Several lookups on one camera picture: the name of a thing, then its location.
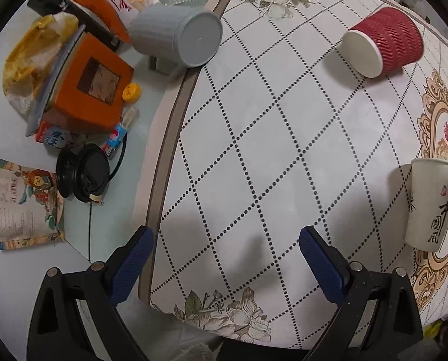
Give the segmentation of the yellow plastic bag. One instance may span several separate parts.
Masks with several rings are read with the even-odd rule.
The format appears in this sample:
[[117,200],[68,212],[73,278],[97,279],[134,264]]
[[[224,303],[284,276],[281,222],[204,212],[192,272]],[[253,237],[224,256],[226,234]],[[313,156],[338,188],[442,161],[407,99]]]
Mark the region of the yellow plastic bag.
[[2,90],[12,108],[27,119],[63,46],[78,30],[72,14],[59,12],[35,20],[5,61]]

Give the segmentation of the orange box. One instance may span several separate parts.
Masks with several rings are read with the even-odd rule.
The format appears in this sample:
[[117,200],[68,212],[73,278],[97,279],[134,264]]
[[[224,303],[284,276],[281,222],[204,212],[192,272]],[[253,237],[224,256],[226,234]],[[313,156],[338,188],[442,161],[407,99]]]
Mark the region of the orange box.
[[123,89],[132,78],[128,63],[84,32],[58,75],[42,120],[76,134],[110,132],[120,121]]

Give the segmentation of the grey ribbed trash bin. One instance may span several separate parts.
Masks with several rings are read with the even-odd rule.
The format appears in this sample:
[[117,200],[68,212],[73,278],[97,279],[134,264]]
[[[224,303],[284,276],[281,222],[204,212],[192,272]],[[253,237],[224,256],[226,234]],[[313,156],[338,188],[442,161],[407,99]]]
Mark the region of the grey ribbed trash bin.
[[220,18],[203,8],[155,4],[132,21],[129,37],[133,48],[187,68],[212,59],[221,44]]

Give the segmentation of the red ripple paper cup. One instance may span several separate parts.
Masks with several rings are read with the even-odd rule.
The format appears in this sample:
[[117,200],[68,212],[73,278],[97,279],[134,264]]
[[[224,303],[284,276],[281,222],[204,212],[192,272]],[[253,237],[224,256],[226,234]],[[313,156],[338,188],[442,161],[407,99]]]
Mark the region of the red ripple paper cup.
[[382,8],[343,35],[340,51],[362,76],[376,78],[421,59],[422,35],[397,8]]

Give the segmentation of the colourful printed snack bag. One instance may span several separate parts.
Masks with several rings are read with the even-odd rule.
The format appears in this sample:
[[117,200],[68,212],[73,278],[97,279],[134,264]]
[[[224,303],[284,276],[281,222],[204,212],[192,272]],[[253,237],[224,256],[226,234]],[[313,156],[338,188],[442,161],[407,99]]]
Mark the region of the colourful printed snack bag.
[[0,158],[0,251],[64,239],[56,176]]

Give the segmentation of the white calligraphy paper cup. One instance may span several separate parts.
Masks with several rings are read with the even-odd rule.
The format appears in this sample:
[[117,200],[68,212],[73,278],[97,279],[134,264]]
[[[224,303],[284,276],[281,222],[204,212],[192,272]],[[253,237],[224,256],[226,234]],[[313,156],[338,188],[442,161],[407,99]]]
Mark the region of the white calligraphy paper cup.
[[436,252],[448,229],[448,161],[419,158],[411,161],[411,195],[405,242],[425,252]]

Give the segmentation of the floral patterned tablecloth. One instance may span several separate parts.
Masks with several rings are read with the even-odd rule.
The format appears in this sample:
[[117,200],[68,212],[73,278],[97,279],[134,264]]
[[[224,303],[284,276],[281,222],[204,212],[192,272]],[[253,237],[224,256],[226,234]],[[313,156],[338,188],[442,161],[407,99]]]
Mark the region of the floral patterned tablecloth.
[[350,261],[410,277],[422,323],[448,313],[440,250],[405,241],[410,162],[448,160],[448,40],[369,80],[340,40],[390,0],[211,0],[223,40],[169,85],[135,209],[157,234],[140,298],[215,334],[308,349],[330,322],[299,249],[312,225]]

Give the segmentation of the yellow bottle cap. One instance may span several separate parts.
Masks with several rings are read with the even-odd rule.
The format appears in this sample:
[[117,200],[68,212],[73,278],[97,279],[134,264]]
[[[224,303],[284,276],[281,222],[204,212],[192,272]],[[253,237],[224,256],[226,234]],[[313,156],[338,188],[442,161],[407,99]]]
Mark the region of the yellow bottle cap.
[[141,87],[137,83],[131,82],[123,89],[122,99],[125,103],[135,103],[140,99],[141,92]]

